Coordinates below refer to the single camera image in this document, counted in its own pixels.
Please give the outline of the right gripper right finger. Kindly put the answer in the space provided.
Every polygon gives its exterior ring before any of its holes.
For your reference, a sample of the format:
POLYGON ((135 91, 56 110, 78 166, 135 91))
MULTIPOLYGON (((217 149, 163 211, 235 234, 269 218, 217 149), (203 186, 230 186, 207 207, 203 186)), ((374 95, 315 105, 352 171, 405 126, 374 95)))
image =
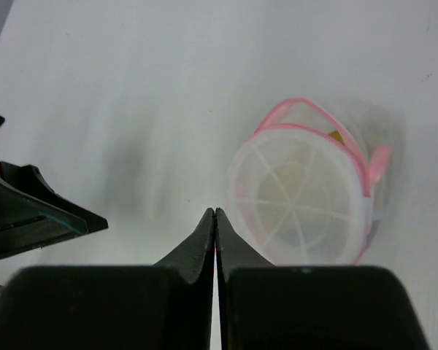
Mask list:
POLYGON ((224 349, 427 349, 399 279, 377 266, 271 264, 215 212, 224 349))

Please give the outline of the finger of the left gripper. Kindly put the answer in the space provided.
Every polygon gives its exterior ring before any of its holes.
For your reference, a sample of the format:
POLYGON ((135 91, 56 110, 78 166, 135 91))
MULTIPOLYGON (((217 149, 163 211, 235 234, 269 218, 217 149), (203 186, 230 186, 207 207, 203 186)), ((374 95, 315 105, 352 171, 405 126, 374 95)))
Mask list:
POLYGON ((87 214, 77 206, 0 205, 0 260, 85 235, 87 214))
POLYGON ((0 229, 38 219, 49 220, 70 233, 108 228, 105 218, 56 194, 36 166, 0 161, 0 229))

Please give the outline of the white pink mesh laundry bag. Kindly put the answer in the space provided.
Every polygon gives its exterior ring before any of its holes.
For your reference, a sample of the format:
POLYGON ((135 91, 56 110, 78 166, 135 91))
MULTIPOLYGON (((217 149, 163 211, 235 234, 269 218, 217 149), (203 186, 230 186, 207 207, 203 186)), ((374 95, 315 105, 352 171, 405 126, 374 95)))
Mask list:
POLYGON ((230 223, 275 265, 357 263, 388 202, 392 134, 360 101, 281 101, 231 160, 230 223))

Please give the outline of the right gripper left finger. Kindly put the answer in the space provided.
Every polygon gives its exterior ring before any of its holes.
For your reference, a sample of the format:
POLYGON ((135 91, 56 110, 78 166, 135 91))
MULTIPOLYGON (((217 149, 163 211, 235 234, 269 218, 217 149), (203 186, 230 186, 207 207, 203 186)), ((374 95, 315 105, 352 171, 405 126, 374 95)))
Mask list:
POLYGON ((36 266, 0 295, 0 349, 208 349, 215 213, 154 265, 36 266))

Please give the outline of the yellow bra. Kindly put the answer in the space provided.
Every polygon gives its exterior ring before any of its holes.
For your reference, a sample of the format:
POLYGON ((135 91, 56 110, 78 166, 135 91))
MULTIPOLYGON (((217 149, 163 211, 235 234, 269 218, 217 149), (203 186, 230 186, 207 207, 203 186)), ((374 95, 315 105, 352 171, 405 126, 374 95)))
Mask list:
POLYGON ((339 131, 332 131, 330 132, 329 136, 334 140, 338 141, 340 144, 345 144, 344 139, 340 135, 339 131))

